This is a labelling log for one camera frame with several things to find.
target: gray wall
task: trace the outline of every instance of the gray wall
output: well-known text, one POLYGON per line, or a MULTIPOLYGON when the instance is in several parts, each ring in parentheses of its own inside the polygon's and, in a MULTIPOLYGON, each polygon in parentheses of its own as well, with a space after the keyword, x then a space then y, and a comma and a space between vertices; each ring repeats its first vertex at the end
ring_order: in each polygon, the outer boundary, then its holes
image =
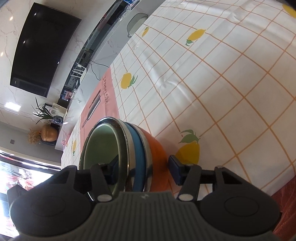
POLYGON ((61 163, 62 151, 43 143, 29 144, 27 135, 25 130, 0 122, 0 149, 3 147, 31 157, 61 163))

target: orange bowl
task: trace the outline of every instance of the orange bowl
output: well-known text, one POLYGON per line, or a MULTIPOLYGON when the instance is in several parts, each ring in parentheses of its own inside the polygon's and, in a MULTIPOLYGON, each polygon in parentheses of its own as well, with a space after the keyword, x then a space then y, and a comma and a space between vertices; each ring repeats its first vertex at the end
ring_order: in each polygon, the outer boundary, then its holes
POLYGON ((169 170, 168 158, 161 144, 147 131, 140 128, 144 133, 152 154, 153 174, 150 192, 162 192, 168 189, 169 170))

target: metal screw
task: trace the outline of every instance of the metal screw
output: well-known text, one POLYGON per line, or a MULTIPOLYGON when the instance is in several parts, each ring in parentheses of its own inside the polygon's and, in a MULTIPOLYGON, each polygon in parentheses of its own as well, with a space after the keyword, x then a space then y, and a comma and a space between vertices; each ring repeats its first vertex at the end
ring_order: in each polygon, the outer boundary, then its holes
POLYGON ((193 200, 193 196, 191 194, 181 194, 178 198, 184 202, 189 202, 193 200))
POLYGON ((112 200, 112 196, 108 194, 102 194, 97 197, 99 202, 109 202, 112 200))

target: television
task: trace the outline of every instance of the television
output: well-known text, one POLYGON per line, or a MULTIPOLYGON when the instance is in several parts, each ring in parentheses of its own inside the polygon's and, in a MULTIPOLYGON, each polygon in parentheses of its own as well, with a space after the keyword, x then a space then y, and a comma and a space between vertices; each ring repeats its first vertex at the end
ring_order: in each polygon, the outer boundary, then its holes
POLYGON ((33 3, 17 43, 10 85, 47 97, 59 61, 80 21, 33 3))

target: stacked bowl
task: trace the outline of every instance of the stacked bowl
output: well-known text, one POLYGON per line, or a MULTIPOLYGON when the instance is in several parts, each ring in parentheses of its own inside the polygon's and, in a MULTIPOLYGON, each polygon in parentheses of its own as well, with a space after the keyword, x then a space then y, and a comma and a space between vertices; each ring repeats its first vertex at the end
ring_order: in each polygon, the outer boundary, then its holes
POLYGON ((118 162, 117 182, 109 185, 114 197, 120 191, 165 191, 169 172, 160 143, 140 127, 113 117, 101 119, 84 143, 79 169, 118 162))

